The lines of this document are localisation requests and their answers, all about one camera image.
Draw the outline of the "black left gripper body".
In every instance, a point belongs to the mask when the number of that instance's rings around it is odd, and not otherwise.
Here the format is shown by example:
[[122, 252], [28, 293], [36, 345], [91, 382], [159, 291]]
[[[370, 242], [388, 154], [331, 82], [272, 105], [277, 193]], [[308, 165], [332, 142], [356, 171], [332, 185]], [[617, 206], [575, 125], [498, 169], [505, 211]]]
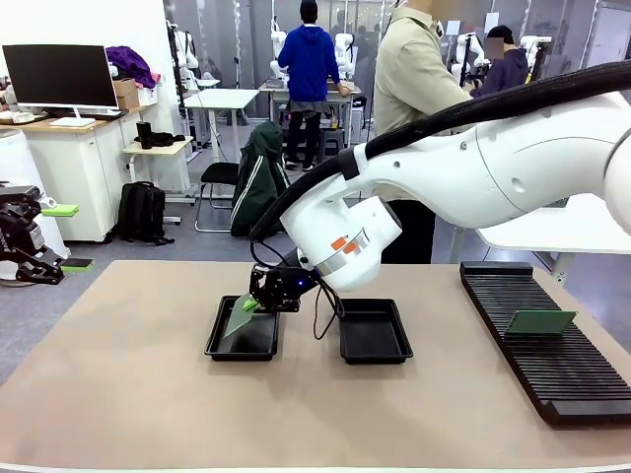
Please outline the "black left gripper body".
[[37, 202], [1, 203], [1, 260], [37, 261], [43, 250], [43, 237], [35, 217]]

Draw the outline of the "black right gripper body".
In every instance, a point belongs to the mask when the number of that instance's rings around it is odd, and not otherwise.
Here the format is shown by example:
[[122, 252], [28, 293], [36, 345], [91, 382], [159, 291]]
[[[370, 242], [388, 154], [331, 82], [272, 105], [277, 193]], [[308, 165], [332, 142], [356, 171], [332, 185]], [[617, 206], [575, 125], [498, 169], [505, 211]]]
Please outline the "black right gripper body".
[[270, 312], [297, 313], [301, 298], [316, 286], [310, 271], [278, 266], [270, 269], [261, 286], [260, 305]]

